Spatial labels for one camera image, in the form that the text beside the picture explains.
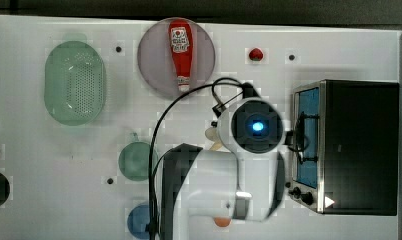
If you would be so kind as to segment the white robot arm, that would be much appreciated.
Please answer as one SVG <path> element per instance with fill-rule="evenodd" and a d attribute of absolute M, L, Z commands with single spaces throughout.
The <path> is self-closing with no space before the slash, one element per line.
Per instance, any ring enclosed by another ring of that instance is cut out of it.
<path fill-rule="evenodd" d="M 189 144 L 165 155 L 159 240 L 189 240 L 189 218 L 265 222 L 282 200 L 284 126 L 267 101 L 250 97 L 217 119 L 222 151 Z"/>

